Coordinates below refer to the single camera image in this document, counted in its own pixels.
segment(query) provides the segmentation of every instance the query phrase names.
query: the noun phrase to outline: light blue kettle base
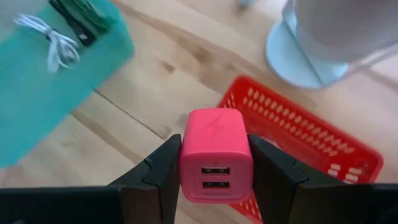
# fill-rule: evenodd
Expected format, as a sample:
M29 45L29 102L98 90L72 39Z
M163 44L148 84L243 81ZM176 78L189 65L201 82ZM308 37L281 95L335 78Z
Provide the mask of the light blue kettle base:
M323 62L322 67L317 69L326 68L327 77L322 77L325 75L322 70L316 74L285 21L277 22L271 29L265 55L267 65L274 75L301 88L324 88L340 80L348 67L347 64L335 66Z

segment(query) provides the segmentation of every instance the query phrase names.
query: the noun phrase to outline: usb port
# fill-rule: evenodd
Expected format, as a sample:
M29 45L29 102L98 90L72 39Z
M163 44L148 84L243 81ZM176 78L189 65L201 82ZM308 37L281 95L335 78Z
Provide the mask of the usb port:
M203 188L228 189L229 182L203 182Z
M229 167L204 167L201 169L202 174L229 174Z

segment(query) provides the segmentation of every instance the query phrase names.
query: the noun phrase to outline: lightning bolt symbol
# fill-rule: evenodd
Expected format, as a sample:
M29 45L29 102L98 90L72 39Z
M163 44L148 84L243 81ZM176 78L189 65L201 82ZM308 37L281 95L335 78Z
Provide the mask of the lightning bolt symbol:
M209 129L209 138L213 139L219 132L224 130L224 125L221 124L221 115L218 115L214 120L210 121L206 125L206 129Z

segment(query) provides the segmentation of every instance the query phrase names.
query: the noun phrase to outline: black cable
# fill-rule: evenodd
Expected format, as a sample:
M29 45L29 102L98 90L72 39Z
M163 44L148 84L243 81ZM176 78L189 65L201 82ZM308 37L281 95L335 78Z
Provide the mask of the black cable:
M71 7L74 8L76 12L80 13L80 15L85 18L85 21L87 21L99 35L102 35L109 30L109 24L107 20L98 15L90 2L86 0L66 1L69 5L71 5Z
M96 40L95 35L81 22L75 19L59 0L49 0L49 3L59 14L63 16L84 46L88 47Z

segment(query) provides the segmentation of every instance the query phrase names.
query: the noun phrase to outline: red plastic basket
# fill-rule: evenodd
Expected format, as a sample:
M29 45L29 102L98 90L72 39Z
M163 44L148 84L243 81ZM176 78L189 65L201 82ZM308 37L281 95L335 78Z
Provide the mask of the red plastic basket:
M218 107L239 110L248 133L348 184L374 182L381 170L379 153L248 77L237 78ZM231 206L261 221L254 195Z

